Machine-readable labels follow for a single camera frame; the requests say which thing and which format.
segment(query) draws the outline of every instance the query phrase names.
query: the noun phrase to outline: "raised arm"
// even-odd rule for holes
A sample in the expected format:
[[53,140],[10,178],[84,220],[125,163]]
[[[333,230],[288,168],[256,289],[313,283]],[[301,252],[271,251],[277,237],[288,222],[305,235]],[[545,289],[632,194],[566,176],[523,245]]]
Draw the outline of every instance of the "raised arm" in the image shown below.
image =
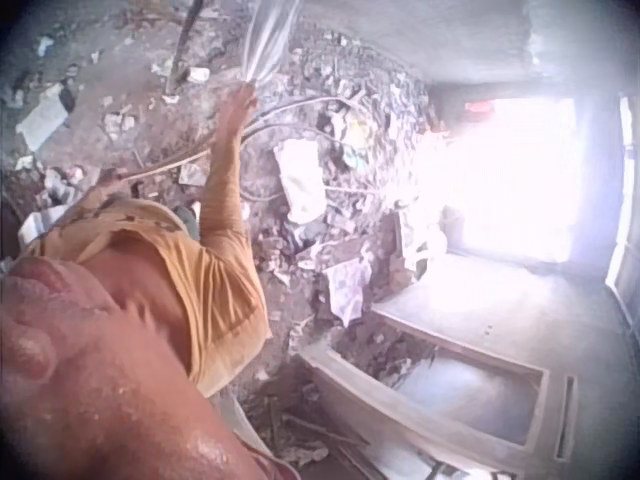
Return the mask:
[[245,84],[231,95],[220,112],[211,147],[211,170],[200,212],[200,237],[205,246],[211,246],[221,232],[244,233],[240,200],[240,139],[255,105],[255,89],[253,85]]

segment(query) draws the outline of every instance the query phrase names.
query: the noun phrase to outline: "concrete wall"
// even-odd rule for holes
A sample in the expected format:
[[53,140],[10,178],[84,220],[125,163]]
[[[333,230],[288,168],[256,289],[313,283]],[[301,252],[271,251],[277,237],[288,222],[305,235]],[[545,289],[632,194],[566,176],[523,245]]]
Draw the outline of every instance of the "concrete wall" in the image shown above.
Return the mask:
[[304,13],[432,83],[544,80],[621,88],[635,13],[597,0],[308,0]]

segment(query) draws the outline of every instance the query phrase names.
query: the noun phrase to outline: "lips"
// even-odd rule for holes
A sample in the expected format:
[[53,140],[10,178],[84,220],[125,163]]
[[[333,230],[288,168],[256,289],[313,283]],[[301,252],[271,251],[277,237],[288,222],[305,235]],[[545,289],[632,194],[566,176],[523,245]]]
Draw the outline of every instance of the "lips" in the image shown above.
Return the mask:
[[64,293],[71,289],[64,276],[44,258],[29,257],[20,260],[10,270],[9,276],[35,280],[44,285],[50,293]]

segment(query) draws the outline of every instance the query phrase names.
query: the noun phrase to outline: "clear plastic bag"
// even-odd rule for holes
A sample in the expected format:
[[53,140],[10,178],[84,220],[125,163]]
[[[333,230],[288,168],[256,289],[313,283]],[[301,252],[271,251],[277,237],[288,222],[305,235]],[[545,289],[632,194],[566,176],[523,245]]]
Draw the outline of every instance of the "clear plastic bag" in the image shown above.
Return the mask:
[[244,45],[242,79],[267,81],[282,64],[301,0],[258,0]]

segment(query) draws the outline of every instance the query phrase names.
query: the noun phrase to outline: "person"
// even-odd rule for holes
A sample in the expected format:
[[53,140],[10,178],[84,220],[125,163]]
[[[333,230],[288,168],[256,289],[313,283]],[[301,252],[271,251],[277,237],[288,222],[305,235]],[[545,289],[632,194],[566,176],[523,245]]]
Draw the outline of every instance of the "person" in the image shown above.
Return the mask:
[[298,478],[205,396],[270,335],[245,237],[239,147],[256,104],[222,108],[200,243],[162,205],[99,183],[28,245],[0,290],[0,420],[46,478]]

